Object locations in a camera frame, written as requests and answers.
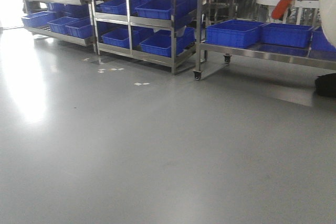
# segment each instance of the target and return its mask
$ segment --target wheel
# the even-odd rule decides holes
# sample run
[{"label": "wheel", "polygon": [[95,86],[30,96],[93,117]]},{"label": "wheel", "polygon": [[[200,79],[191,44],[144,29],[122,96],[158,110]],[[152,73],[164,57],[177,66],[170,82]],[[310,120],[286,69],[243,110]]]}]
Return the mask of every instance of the wheel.
[{"label": "wheel", "polygon": [[225,64],[230,64],[231,56],[224,55],[224,62],[225,62]]},{"label": "wheel", "polygon": [[199,81],[201,79],[201,77],[202,77],[202,73],[194,71],[194,74],[195,74],[195,80]]}]

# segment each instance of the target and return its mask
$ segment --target floor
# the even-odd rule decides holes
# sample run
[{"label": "floor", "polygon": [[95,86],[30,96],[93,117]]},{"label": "floor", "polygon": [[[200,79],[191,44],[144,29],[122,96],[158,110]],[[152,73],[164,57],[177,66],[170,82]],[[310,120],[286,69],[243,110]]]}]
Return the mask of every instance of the floor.
[{"label": "floor", "polygon": [[313,84],[332,71],[102,58],[0,35],[1,223],[336,223],[336,100]]}]

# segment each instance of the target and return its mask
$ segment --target black object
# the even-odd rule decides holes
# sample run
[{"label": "black object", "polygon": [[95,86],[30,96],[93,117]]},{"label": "black object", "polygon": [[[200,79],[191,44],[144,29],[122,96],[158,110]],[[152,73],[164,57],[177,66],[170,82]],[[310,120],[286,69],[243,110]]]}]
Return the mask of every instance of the black object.
[{"label": "black object", "polygon": [[319,76],[315,80],[315,86],[318,95],[336,98],[336,73]]}]

